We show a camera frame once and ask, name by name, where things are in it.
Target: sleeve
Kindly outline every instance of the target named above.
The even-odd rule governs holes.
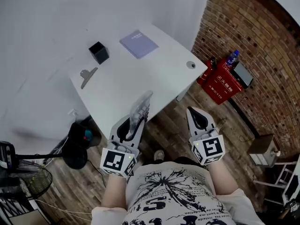
[[[230,195],[217,195],[217,199],[224,204],[236,223],[264,225],[255,213],[250,199],[247,198],[243,190],[237,189]]]
[[[127,211],[124,208],[95,207],[92,210],[91,225],[120,225],[124,221]]]

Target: black pants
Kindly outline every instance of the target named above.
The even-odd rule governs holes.
[[[143,166],[149,165],[149,164],[161,164],[163,162],[164,162],[163,160],[158,159],[158,160],[155,160],[152,162],[146,162],[143,164]],[[178,164],[187,164],[187,165],[195,165],[198,167],[203,167],[199,163],[194,162],[193,160],[189,159],[188,157],[178,157],[175,160],[173,160],[173,162],[178,163]]]

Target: white cube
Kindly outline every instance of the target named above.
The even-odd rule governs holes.
[[[106,173],[127,178],[136,163],[136,157],[132,153],[102,149],[100,168]]]
[[[219,135],[194,141],[192,152],[201,165],[217,162],[225,154],[223,136]]]

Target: red box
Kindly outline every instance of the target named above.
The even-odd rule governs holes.
[[[243,90],[242,85],[231,75],[226,59],[218,63],[217,69],[210,74],[202,88],[217,104]]]

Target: white t-shirt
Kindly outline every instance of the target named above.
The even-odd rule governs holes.
[[[126,187],[128,210],[96,207],[92,225],[263,225],[241,189],[216,195],[210,173],[164,162],[139,167]]]

